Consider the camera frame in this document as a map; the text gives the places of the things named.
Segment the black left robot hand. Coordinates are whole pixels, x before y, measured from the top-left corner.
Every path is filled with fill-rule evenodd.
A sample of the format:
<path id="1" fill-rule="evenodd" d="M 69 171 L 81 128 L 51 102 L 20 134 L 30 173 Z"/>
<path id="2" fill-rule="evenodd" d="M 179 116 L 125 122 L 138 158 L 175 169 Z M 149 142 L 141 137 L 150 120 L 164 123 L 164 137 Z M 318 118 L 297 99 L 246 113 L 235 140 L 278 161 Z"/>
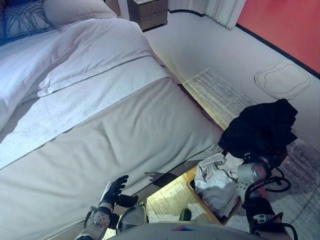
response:
<path id="1" fill-rule="evenodd" d="M 117 180 L 109 182 L 106 187 L 106 192 L 103 194 L 101 204 L 119 205 L 124 208 L 131 208 L 138 203 L 139 197 L 122 194 L 123 189 L 129 179 L 129 175 L 123 175 Z"/>

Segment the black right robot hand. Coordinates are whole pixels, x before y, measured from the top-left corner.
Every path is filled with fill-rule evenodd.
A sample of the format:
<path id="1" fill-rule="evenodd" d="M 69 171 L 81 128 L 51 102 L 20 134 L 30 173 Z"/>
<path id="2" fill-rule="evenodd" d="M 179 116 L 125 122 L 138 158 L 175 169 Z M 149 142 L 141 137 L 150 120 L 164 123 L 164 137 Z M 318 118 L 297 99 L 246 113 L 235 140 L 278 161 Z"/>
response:
<path id="1" fill-rule="evenodd" d="M 286 159 L 287 156 L 288 156 L 288 150 L 287 150 L 287 147 L 285 146 L 275 151 L 268 151 L 263 154 L 260 154 L 258 158 L 261 161 L 267 163 L 267 165 L 271 169 L 275 169 L 282 164 L 282 162 Z"/>

